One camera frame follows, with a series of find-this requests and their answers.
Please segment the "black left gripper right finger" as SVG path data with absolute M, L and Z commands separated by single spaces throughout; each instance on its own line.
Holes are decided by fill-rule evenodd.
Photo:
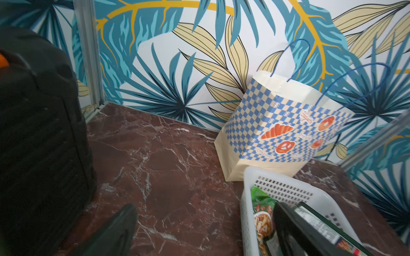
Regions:
M 277 203 L 273 216 L 283 256 L 353 256 L 331 244 L 287 204 Z

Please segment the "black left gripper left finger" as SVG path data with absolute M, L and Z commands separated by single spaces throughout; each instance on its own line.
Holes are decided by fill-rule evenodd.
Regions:
M 72 256 L 128 256 L 138 221 L 132 204 L 125 205 L 90 238 L 71 252 Z

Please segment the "dark green condiment packet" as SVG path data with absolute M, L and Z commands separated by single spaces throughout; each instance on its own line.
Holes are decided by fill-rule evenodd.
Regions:
M 306 203 L 299 203 L 294 208 L 294 211 L 338 249 L 347 251 L 354 256 L 373 255 L 356 240 L 346 234 L 339 226 L 331 223 Z

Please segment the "blue checkered paper bag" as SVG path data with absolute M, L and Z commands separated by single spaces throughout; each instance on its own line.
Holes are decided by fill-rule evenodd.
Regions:
M 247 167 L 294 176 L 354 116 L 301 82 L 258 71 L 215 140 L 226 181 L 242 181 Z

